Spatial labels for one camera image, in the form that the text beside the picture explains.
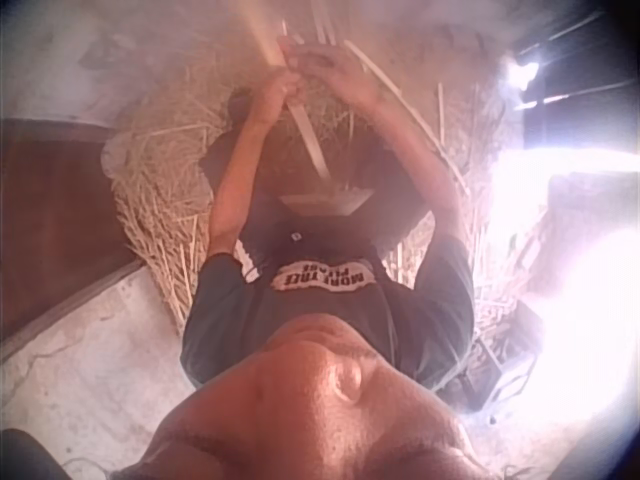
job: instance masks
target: nose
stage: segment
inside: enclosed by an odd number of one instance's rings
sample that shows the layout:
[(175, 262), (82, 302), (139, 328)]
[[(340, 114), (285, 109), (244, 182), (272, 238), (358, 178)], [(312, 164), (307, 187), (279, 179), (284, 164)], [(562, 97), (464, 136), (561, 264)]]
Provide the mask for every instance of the nose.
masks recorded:
[[(333, 478), (359, 442), (356, 412), (366, 372), (357, 359), (313, 342), (284, 345), (269, 356), (259, 417), (269, 458), (278, 459), (273, 471)], [(309, 469), (324, 474), (308, 476)]]
[(362, 393), (362, 367), (355, 361), (343, 358), (336, 361), (328, 372), (329, 387), (335, 395), (349, 404), (355, 404)]

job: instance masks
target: straw pile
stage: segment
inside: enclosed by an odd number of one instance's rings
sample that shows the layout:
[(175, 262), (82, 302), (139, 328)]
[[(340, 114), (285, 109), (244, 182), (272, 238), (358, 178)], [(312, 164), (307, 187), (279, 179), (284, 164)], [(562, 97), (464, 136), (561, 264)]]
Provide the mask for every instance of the straw pile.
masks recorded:
[[(275, 18), (285, 18), (290, 33), (315, 39), (306, 2), (268, 2)], [(340, 38), (349, 38), (388, 72), (405, 97), (438, 131), (437, 86), (444, 86), (446, 150), (465, 173), (471, 195), (465, 200), (469, 247), (476, 280), (491, 275), (492, 262), (483, 244), (490, 205), (488, 167), (509, 138), (518, 136), (504, 121), (499, 93), (498, 58), (487, 44), (457, 39), (461, 32), (368, 26), (354, 15), (350, 2), (328, 2)], [(465, 39), (475, 38), (466, 34)], [(198, 160), (228, 128), (226, 101), (238, 87), (253, 87), (267, 71), (242, 20), (231, 16), (228, 28), (203, 39), (179, 75), (167, 79), (120, 120), (120, 133), (105, 149), (105, 163), (126, 234), (135, 252), (150, 267), (179, 332), (184, 328), (205, 258), (207, 220), (212, 194)], [(348, 150), (350, 111), (319, 85), (311, 84), (307, 111), (332, 174), (347, 184), (349, 167), (341, 164)], [(316, 174), (295, 126), (287, 115), (277, 127), (286, 142), (278, 158), (261, 165), (260, 175), (279, 185), (278, 193), (318, 188)], [(356, 118), (356, 130), (365, 128)], [(392, 277), (412, 285), (433, 232), (428, 216), (392, 253), (385, 264)], [(237, 256), (251, 270), (238, 246)], [(491, 293), (494, 297), (502, 294)]]

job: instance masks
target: man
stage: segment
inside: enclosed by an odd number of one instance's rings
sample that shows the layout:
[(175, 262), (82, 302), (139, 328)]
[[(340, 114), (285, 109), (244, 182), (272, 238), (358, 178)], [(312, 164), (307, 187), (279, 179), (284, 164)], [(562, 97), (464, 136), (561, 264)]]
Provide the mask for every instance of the man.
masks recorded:
[[(357, 60), (329, 46), (284, 50), (289, 68), (254, 94), (246, 118), (231, 102), (234, 129), (204, 162), (216, 195), (182, 354), (201, 388), (120, 478), (492, 478), (429, 391), (455, 375), (473, 332), (449, 173)], [(342, 225), (309, 225), (254, 185), (267, 134), (303, 77), (326, 83), (395, 154), (378, 148), (396, 174)], [(426, 205), (436, 229), (410, 290), (387, 277), (379, 238), (362, 237), (385, 222), (402, 234)], [(232, 256), (238, 238), (261, 272), (253, 283)]]

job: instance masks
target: t-shirt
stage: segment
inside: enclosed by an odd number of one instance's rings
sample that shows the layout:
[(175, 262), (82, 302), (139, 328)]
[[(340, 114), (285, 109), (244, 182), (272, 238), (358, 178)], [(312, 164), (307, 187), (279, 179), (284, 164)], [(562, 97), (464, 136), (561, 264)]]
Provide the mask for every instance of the t-shirt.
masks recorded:
[(414, 289), (392, 281), (375, 255), (289, 255), (248, 283), (228, 254), (201, 269), (182, 364), (199, 386), (260, 349), (286, 322), (326, 313), (347, 322), (396, 369), (436, 390), (473, 336), (473, 286), (463, 244), (436, 236)]

